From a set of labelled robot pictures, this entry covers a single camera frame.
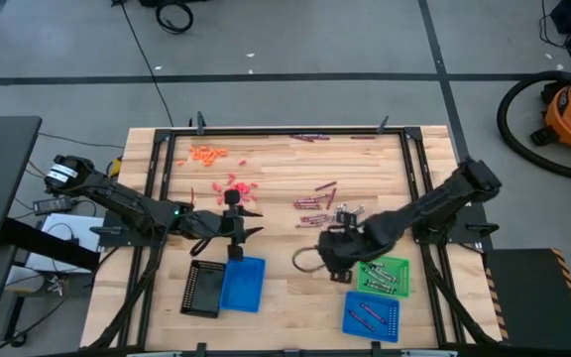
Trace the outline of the black power adapter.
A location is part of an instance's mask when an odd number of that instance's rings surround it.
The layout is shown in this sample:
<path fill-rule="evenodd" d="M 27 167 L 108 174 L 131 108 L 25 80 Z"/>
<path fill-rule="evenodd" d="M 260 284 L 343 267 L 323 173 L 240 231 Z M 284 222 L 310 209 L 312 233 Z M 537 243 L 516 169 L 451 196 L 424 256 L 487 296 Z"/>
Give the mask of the black power adapter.
<path fill-rule="evenodd" d="M 56 197 L 34 201 L 32 208 L 34 213 L 40 216 L 69 212 L 73 209 L 73 203 L 69 197 Z"/>

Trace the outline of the black plastic basket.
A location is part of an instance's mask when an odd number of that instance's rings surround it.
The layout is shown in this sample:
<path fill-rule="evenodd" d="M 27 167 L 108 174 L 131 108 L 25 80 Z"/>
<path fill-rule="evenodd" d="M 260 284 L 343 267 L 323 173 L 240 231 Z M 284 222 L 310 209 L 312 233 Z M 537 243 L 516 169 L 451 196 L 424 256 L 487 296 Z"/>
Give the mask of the black plastic basket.
<path fill-rule="evenodd" d="M 226 265 L 193 260 L 190 264 L 180 313 L 217 318 Z"/>

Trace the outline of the black platform with hazard stripes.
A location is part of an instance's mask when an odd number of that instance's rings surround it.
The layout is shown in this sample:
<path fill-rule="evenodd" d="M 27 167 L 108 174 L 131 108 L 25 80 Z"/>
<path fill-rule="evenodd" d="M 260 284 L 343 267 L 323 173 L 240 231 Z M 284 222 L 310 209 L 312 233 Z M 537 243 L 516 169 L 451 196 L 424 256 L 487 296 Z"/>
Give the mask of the black platform with hazard stripes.
<path fill-rule="evenodd" d="M 571 274 L 563 253 L 491 250 L 484 264 L 503 342 L 571 351 Z"/>

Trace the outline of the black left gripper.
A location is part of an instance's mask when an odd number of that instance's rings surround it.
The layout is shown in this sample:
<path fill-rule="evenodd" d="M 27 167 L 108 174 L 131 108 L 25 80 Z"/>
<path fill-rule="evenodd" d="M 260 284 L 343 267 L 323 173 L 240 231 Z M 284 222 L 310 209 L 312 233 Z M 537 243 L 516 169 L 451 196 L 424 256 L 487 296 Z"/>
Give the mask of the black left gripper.
<path fill-rule="evenodd" d="M 244 217 L 262 217 L 260 213 L 251 212 L 240 205 L 241 193 L 237 189 L 228 189 L 224 192 L 224 202 L 228 208 L 221 214 L 208 210 L 193 211 L 188 216 L 190 235 L 198 242 L 191 248 L 190 255 L 196 257 L 210 243 L 213 238 L 224 237 L 230 239 L 227 248 L 228 258 L 233 261 L 243 260 L 241 244 L 251 235 L 263 230 L 263 227 L 254 227 L 244 230 Z"/>

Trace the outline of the white box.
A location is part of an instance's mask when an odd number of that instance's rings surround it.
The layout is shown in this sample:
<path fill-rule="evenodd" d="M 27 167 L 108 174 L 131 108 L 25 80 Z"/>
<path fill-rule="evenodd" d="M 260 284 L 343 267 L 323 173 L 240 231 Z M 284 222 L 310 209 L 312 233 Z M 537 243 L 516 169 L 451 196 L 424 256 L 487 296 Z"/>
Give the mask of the white box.
<path fill-rule="evenodd" d="M 103 219 L 99 217 L 54 213 L 44 220 L 41 230 L 63 241 L 100 253 L 99 235 L 92 232 L 91 228 L 102 224 Z M 29 254 L 25 267 L 39 272 L 90 273 L 90 270 L 75 268 L 74 265 L 36 253 Z"/>

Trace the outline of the blue plastic basket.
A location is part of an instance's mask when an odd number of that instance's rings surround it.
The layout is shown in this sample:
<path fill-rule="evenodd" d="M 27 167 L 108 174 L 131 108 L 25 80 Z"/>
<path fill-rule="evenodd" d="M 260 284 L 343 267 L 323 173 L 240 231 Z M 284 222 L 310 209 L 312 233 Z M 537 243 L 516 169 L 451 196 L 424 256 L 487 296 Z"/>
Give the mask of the blue plastic basket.
<path fill-rule="evenodd" d="M 226 265 L 220 308 L 258 313 L 261 306 L 266 261 L 244 257 L 242 261 L 229 260 Z"/>
<path fill-rule="evenodd" d="M 376 313 L 380 314 L 387 324 L 380 324 L 360 307 L 360 303 L 368 304 Z M 348 310 L 354 310 L 361 317 L 375 327 L 375 331 L 367 330 L 358 321 L 352 318 Z M 377 296 L 360 292 L 348 292 L 345 296 L 342 332 L 372 340 L 398 343 L 400 340 L 400 302 L 393 298 Z"/>

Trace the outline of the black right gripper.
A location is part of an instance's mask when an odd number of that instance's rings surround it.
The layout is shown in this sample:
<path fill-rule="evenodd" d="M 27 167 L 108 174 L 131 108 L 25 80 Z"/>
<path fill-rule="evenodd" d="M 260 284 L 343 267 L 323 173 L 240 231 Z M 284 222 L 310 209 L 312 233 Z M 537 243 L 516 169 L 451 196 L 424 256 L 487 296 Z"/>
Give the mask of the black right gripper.
<path fill-rule="evenodd" d="M 346 224 L 349 212 L 343 212 L 342 225 L 330 225 L 319 235 L 317 252 L 324 267 L 330 273 L 330 280 L 351 284 L 351 269 L 357 262 L 368 262 L 381 255 L 381 240 L 375 227 L 379 214 L 359 222 L 358 228 Z"/>

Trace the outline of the green plastic basket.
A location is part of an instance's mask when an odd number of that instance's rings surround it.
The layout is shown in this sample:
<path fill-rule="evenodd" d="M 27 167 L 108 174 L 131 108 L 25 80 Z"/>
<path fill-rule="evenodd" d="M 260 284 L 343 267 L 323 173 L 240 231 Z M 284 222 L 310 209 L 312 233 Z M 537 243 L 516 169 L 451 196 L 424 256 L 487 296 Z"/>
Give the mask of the green plastic basket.
<path fill-rule="evenodd" d="M 365 272 L 370 268 L 371 263 L 384 264 L 387 268 L 394 274 L 398 274 L 400 282 L 398 284 L 391 284 L 396 290 L 391 295 L 386 294 L 375 294 L 373 292 L 368 292 L 365 288 L 365 282 L 367 278 Z M 381 295 L 391 298 L 408 298 L 410 296 L 410 263 L 409 260 L 394 258 L 394 257 L 381 257 L 377 260 L 371 262 L 360 262 L 357 269 L 357 287 L 359 292 Z"/>

